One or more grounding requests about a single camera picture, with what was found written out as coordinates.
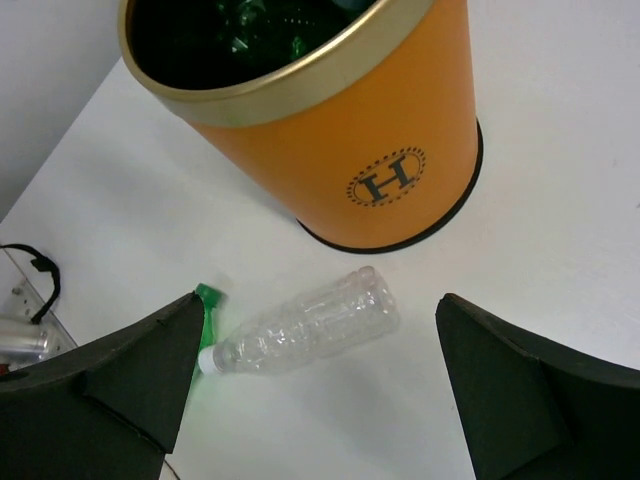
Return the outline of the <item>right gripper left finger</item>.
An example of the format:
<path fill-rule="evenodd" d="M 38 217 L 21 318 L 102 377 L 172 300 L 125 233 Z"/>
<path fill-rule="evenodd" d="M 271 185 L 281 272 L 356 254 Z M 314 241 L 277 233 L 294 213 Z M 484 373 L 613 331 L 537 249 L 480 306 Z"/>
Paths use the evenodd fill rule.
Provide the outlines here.
<path fill-rule="evenodd" d="M 176 444 L 203 326 L 203 303 L 189 293 L 2 376 L 2 478 L 159 478 Z"/>

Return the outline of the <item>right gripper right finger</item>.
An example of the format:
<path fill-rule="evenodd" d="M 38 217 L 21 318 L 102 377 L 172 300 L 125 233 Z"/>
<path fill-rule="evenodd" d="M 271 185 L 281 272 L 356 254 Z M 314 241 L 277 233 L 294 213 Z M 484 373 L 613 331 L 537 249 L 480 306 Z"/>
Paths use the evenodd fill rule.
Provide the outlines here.
<path fill-rule="evenodd" d="M 638 371 L 455 294 L 440 300 L 436 325 L 477 478 L 638 478 Z"/>

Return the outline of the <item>clear ribbed bottle white cap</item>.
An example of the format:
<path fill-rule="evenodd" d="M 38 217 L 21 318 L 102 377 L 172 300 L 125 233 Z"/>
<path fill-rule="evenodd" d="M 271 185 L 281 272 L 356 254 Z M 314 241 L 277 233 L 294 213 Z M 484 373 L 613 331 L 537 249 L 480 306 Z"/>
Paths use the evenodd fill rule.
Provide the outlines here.
<path fill-rule="evenodd" d="M 242 323 L 202 349 L 205 375 L 274 375 L 341 354 L 394 332 L 400 315 L 388 285 L 371 266 Z"/>

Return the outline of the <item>green bottle sideways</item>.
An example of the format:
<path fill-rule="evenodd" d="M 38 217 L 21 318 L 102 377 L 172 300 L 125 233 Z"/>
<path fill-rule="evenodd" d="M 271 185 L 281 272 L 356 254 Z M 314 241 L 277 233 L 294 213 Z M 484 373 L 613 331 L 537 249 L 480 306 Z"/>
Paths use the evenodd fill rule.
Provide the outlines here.
<path fill-rule="evenodd" d="M 312 50 L 303 1 L 216 1 L 215 8 L 218 38 L 242 65 L 272 71 Z"/>

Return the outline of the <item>clear bottle dark green label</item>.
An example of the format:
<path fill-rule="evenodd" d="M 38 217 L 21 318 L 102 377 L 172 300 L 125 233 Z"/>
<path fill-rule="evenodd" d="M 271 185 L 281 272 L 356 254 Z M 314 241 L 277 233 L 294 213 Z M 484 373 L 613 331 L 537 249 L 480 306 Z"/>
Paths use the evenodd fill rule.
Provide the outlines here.
<path fill-rule="evenodd" d="M 348 13 L 361 14 L 374 4 L 376 0 L 332 0 L 332 2 Z"/>

